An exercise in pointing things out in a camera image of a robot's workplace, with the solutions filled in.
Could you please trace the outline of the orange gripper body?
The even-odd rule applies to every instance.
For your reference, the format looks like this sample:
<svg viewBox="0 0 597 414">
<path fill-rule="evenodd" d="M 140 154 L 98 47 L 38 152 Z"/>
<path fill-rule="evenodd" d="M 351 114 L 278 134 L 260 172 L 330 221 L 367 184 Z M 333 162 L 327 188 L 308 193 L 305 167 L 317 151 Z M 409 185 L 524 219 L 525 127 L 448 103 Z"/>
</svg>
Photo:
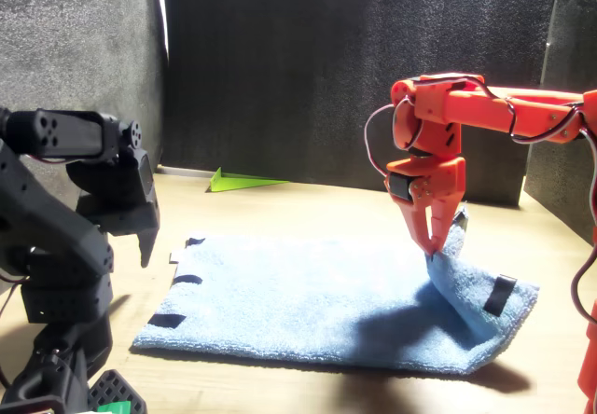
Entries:
<svg viewBox="0 0 597 414">
<path fill-rule="evenodd" d="M 410 157 L 388 164 L 385 186 L 402 200 L 461 199 L 465 194 L 465 159 Z"/>
</svg>

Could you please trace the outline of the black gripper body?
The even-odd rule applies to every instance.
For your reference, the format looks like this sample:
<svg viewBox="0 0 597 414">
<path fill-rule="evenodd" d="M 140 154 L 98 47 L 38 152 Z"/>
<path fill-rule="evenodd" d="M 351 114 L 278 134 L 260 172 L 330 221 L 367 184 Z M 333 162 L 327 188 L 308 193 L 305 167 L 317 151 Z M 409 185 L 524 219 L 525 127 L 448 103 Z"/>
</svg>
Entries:
<svg viewBox="0 0 597 414">
<path fill-rule="evenodd" d="M 106 162 L 74 162 L 69 178 L 81 189 L 76 212 L 114 236 L 155 236 L 160 210 L 148 154 L 131 147 Z"/>
</svg>

